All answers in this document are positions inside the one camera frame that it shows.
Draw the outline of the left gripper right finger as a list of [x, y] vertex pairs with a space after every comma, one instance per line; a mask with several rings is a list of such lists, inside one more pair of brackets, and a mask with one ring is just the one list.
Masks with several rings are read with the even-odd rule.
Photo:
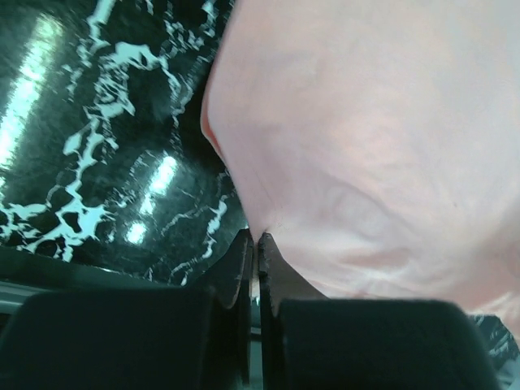
[[496, 389], [474, 323], [432, 300], [325, 297], [258, 242], [263, 384], [267, 389]]

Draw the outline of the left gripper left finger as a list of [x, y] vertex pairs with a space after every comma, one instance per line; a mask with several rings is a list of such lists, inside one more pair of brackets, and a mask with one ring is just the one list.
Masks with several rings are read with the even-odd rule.
[[238, 389], [249, 382], [253, 241], [183, 288], [30, 297], [1, 336], [4, 389]]

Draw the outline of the salmon pink t shirt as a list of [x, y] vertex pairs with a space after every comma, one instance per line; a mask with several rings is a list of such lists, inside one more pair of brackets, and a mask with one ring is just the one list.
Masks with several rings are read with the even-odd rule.
[[201, 124], [253, 238], [324, 295], [518, 334], [518, 2], [239, 1]]

